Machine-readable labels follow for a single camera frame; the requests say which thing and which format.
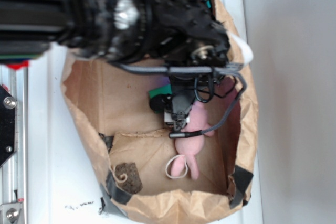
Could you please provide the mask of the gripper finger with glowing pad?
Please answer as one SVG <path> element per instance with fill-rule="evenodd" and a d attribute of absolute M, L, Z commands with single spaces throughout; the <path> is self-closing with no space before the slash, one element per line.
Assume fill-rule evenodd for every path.
<path fill-rule="evenodd" d="M 246 43 L 243 39 L 241 39 L 237 35 L 229 31 L 227 33 L 231 37 L 232 41 L 234 41 L 234 43 L 239 47 L 243 57 L 243 64 L 250 64 L 254 59 L 254 53 L 249 44 Z"/>

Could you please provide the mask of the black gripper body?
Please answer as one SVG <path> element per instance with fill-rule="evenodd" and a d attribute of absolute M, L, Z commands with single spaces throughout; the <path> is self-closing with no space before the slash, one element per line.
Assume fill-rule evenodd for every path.
<path fill-rule="evenodd" d="M 177 66 L 224 67 L 229 38 L 212 0 L 146 0 L 151 7 L 146 49 Z"/>

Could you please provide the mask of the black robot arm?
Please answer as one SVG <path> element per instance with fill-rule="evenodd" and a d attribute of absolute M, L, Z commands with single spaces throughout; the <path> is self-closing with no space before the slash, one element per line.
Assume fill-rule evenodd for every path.
<path fill-rule="evenodd" d="M 179 66 L 228 64 L 250 47 L 215 17 L 214 0 L 1 0 L 1 63 L 38 58 L 52 42 L 80 59 L 130 64 L 145 56 Z"/>

